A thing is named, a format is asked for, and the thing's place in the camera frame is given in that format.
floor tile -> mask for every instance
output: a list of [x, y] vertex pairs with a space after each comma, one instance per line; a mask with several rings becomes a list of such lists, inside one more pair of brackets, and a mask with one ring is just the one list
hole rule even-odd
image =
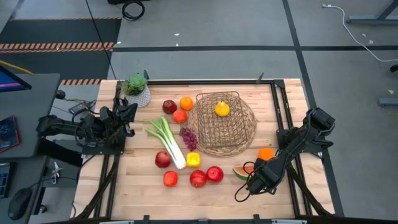
[[47, 188], [44, 193], [42, 205], [45, 205], [48, 210], [43, 214], [31, 215], [29, 224], [68, 220], [75, 192], [76, 188]]
[[144, 69], [150, 79], [301, 76], [295, 52], [281, 51], [123, 52], [113, 53], [111, 63], [118, 79]]
[[6, 25], [17, 4], [18, 0], [0, 0], [0, 32]]
[[377, 104], [380, 97], [398, 98], [393, 63], [378, 63], [367, 52], [303, 54], [317, 106], [336, 119], [327, 139], [335, 143], [329, 152], [345, 216], [398, 219], [398, 107]]
[[278, 0], [145, 1], [138, 21], [123, 20], [119, 47], [292, 45]]
[[[386, 2], [388, 0], [289, 0], [289, 5], [301, 46], [335, 46], [357, 43], [344, 29], [341, 11], [322, 8], [323, 3], [341, 7], [346, 16], [367, 16], [377, 14]], [[373, 41], [373, 45], [398, 45], [396, 26], [352, 23], [347, 27], [365, 45], [369, 41]]]
[[[121, 10], [106, 0], [88, 0], [93, 17], [122, 17]], [[24, 0], [16, 19], [90, 18], [86, 1]]]

black metal frame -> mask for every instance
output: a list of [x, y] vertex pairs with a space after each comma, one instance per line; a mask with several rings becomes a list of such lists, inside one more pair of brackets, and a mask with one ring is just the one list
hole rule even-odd
[[[275, 114], [277, 118], [277, 123], [278, 123], [278, 130], [283, 130], [284, 125], [282, 121], [282, 115], [280, 112], [280, 106], [279, 106], [279, 100], [278, 100], [278, 95], [277, 95], [277, 88], [280, 88], [280, 92], [282, 95], [282, 102], [283, 102], [283, 107], [286, 113], [286, 120], [288, 123], [288, 128], [293, 127], [293, 121], [292, 117], [290, 114], [290, 107], [289, 107], [289, 102], [287, 100], [287, 94], [285, 90], [285, 83], [284, 80], [261, 80], [260, 79], [243, 79], [243, 80], [148, 80], [148, 85], [244, 85], [244, 84], [252, 84], [252, 85], [270, 85], [271, 92], [272, 92], [272, 99], [274, 101], [274, 106], [275, 106]], [[119, 165], [119, 159], [120, 156], [117, 155], [114, 157], [114, 164], [117, 165], [116, 168], [118, 168]], [[303, 170], [302, 170], [302, 163], [300, 156], [297, 156], [296, 160], [296, 166], [298, 168], [298, 176], [302, 180], [302, 182], [305, 185], [305, 178], [303, 175]], [[104, 180], [106, 178], [106, 171], [108, 170], [108, 163], [109, 163], [109, 156], [105, 155], [104, 156], [104, 162], [101, 170], [101, 178], [99, 180], [99, 186], [101, 186], [104, 183]], [[114, 176], [111, 182], [111, 186], [109, 188], [109, 197], [108, 197], [108, 204], [106, 208], [106, 218], [111, 218], [112, 215], [112, 209], [113, 209], [113, 200], [114, 200], [114, 194], [115, 194], [115, 186], [116, 186], [116, 178], [117, 176]], [[294, 210], [295, 216], [300, 216], [300, 207], [299, 207], [299, 201], [297, 199], [297, 193], [295, 189], [295, 183], [293, 180], [293, 177], [288, 175], [289, 178], [289, 189], [290, 189], [290, 194], [292, 197], [292, 206]], [[311, 206], [308, 201], [308, 198], [306, 195], [303, 194], [304, 198], [304, 204], [305, 204], [305, 211], [306, 215], [312, 215], [311, 211]], [[98, 218], [100, 217], [100, 210], [101, 210], [101, 203], [97, 203], [95, 207], [95, 213], [94, 217]], [[149, 216], [146, 215], [144, 216], [143, 220], [135, 220], [134, 223], [148, 223], [149, 222]], [[209, 220], [151, 220], [151, 223], [209, 223]], [[271, 219], [260, 219], [259, 215], [254, 214], [253, 219], [247, 219], [247, 220], [211, 220], [212, 223], [272, 223]]]

white pot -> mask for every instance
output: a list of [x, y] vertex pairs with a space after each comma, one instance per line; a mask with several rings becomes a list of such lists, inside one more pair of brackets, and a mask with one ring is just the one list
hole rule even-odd
[[127, 96], [126, 94], [124, 94], [124, 97], [129, 102], [129, 105], [137, 103], [138, 107], [140, 108], [149, 104], [151, 95], [148, 86], [145, 85], [144, 91], [142, 91], [139, 95]]

orange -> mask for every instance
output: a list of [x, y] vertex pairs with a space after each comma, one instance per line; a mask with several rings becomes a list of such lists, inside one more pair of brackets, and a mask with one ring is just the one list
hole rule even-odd
[[260, 149], [258, 158], [268, 161], [274, 157], [274, 152], [272, 149], [264, 148]]
[[180, 106], [183, 110], [191, 110], [193, 107], [193, 101], [189, 96], [184, 96], [180, 100]]

leek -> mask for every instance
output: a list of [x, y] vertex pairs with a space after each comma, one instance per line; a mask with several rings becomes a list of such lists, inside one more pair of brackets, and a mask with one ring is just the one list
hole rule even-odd
[[166, 147], [167, 152], [171, 155], [172, 160], [177, 169], [184, 169], [186, 166], [184, 155], [175, 141], [173, 134], [170, 130], [169, 123], [162, 116], [158, 120], [145, 120], [145, 122], [151, 123], [156, 130], [145, 129], [149, 134], [159, 138], [163, 145]]

